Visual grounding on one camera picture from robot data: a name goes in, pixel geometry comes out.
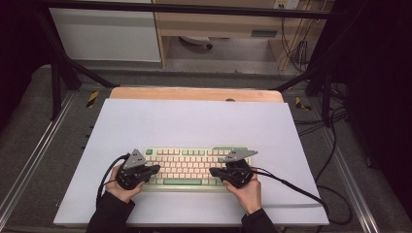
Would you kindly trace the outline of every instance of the metal rod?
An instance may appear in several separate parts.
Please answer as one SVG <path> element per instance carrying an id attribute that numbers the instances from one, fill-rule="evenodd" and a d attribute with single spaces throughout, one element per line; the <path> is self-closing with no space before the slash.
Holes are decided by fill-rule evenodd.
<path id="1" fill-rule="evenodd" d="M 176 4 L 148 4 L 148 3 L 120 3 L 98 1 L 70 1 L 70 0 L 31 0 L 32 3 L 41 4 L 48 8 L 105 10 L 124 12 L 157 12 L 157 13 L 183 13 L 207 14 L 250 17 L 295 17 L 330 19 L 343 17 L 343 13 L 313 12 L 296 10 L 277 10 L 263 8 L 238 8 L 220 6 L 176 5 Z"/>
<path id="2" fill-rule="evenodd" d="M 317 118 L 322 118 L 321 106 L 319 101 L 312 100 L 311 98 L 309 98 L 309 101 Z M 333 134 L 331 132 L 331 129 L 323 127 L 323 130 L 326 135 L 327 142 L 329 146 L 332 148 Z M 347 165 L 345 158 L 342 154 L 342 151 L 340 150 L 338 145 L 336 145 L 335 153 L 333 156 L 336 169 L 339 172 L 343 184 L 345 185 L 346 191 L 348 193 L 349 198 L 351 199 L 351 203 L 354 207 L 354 210 L 357 213 L 363 231 L 366 233 L 378 233 L 378 225 L 376 224 L 372 213 L 369 211 L 369 207 L 367 206 L 367 203 L 363 198 L 361 190 L 358 187 L 358 184 L 354 176 L 352 175 L 352 172 L 349 166 Z"/>
<path id="3" fill-rule="evenodd" d="M 15 183 L 12 188 L 9 190 L 9 193 L 4 198 L 3 202 L 0 205 L 0 232 L 6 225 L 7 220 L 12 214 L 13 209 L 15 208 L 18 200 L 20 199 L 22 193 L 26 189 L 27 185 L 30 182 L 31 177 L 39 166 L 43 155 L 46 153 L 46 150 L 49 147 L 49 144 L 52 142 L 52 139 L 57 132 L 57 129 L 60 126 L 60 123 L 66 116 L 68 109 L 72 103 L 72 100 L 75 96 L 75 91 L 70 91 L 62 104 L 62 111 L 57 116 L 56 120 L 51 121 L 48 128 L 46 129 L 43 137 L 40 139 L 37 147 L 31 153 L 29 159 L 27 160 L 24 168 L 21 170 L 18 175 Z"/>

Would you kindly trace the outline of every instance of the wooden edge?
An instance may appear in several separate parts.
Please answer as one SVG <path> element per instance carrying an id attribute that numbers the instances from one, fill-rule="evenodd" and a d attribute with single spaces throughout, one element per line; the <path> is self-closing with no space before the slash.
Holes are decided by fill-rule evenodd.
<path id="1" fill-rule="evenodd" d="M 184 87 L 116 87 L 111 99 L 163 100 L 234 100 L 239 102 L 283 103 L 282 94 L 275 90 L 218 89 Z"/>

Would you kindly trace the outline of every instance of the white cabinet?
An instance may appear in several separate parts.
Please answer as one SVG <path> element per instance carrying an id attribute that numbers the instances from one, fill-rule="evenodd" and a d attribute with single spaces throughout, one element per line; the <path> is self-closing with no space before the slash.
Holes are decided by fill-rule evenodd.
<path id="1" fill-rule="evenodd" d="M 153 13 L 51 9 L 51 15 L 73 59 L 160 62 Z"/>

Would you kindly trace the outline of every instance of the aluminum rail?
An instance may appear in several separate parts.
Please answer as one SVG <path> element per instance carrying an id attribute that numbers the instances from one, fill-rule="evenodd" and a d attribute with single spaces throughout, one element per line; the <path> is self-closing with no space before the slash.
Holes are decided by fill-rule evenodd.
<path id="1" fill-rule="evenodd" d="M 318 118 L 321 117 L 321 106 L 318 100 L 309 99 L 311 106 Z M 332 148 L 333 145 L 333 133 L 330 128 L 323 127 L 324 133 L 327 138 L 329 146 Z M 336 145 L 335 153 L 333 154 L 333 160 L 336 165 L 336 169 L 339 172 L 340 178 L 342 179 L 343 184 L 345 185 L 346 191 L 351 203 L 357 213 L 360 225 L 363 228 L 363 231 L 366 233 L 378 233 L 379 228 L 373 218 L 372 213 L 369 211 L 369 207 L 366 204 L 366 201 L 363 198 L 360 188 L 352 174 L 348 164 L 343 157 L 343 154 L 340 148 Z"/>
<path id="2" fill-rule="evenodd" d="M 9 190 L 9 193 L 7 194 L 7 196 L 1 203 L 0 205 L 0 232 L 5 227 L 6 222 L 9 219 L 10 215 L 12 214 L 13 209 L 15 208 L 22 193 L 24 192 L 27 185 L 29 184 L 31 177 L 33 176 L 39 163 L 41 162 L 43 155 L 46 153 L 46 150 L 48 149 L 49 144 L 52 142 L 52 139 L 55 133 L 57 132 L 57 129 L 59 128 L 62 120 L 66 116 L 72 104 L 72 100 L 75 94 L 76 94 L 76 91 L 69 91 L 69 93 L 66 95 L 63 101 L 63 104 L 62 104 L 62 111 L 57 116 L 57 118 L 54 121 L 51 121 L 51 123 L 49 124 L 48 128 L 46 129 L 39 143 L 37 144 L 36 148 L 33 150 L 30 157 L 28 158 L 24 168 L 21 170 L 20 174 L 18 175 L 12 188 Z"/>

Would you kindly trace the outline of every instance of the person's left hand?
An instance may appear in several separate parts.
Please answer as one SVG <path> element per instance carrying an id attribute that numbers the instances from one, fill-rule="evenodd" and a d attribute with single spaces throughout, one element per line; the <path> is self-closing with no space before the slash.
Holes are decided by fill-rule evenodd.
<path id="1" fill-rule="evenodd" d="M 110 181 L 116 179 L 116 174 L 118 173 L 119 168 L 120 168 L 120 165 L 113 168 L 112 174 L 110 175 Z M 129 203 L 129 201 L 134 195 L 142 191 L 143 184 L 145 183 L 140 182 L 134 189 L 125 190 L 118 184 L 118 182 L 110 182 L 106 184 L 106 191 L 112 193 L 114 196 L 119 198 L 122 202 Z"/>

